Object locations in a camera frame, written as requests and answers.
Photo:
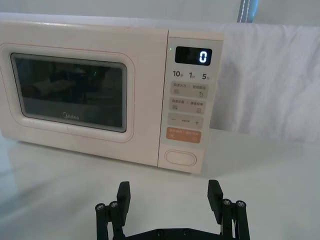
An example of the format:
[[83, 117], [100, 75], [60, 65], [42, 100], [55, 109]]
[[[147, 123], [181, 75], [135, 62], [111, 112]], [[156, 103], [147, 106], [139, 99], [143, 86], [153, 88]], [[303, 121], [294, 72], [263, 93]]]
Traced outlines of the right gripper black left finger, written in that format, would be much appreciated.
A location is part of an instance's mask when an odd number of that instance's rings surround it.
[[108, 240], [108, 223], [112, 224], [115, 240], [125, 240], [123, 227], [126, 223], [127, 214], [131, 201], [130, 182], [123, 181], [119, 184], [116, 200], [109, 205], [98, 203], [95, 206], [96, 214], [96, 239]]

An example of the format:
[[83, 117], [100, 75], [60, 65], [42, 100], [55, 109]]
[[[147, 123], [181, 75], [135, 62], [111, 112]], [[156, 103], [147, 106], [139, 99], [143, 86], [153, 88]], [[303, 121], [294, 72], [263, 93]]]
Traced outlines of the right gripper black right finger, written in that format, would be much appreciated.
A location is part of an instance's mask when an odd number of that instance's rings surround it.
[[247, 204], [238, 200], [232, 202], [224, 198], [217, 180], [208, 181], [207, 198], [216, 222], [220, 225], [220, 236], [223, 240], [247, 240], [248, 218]]

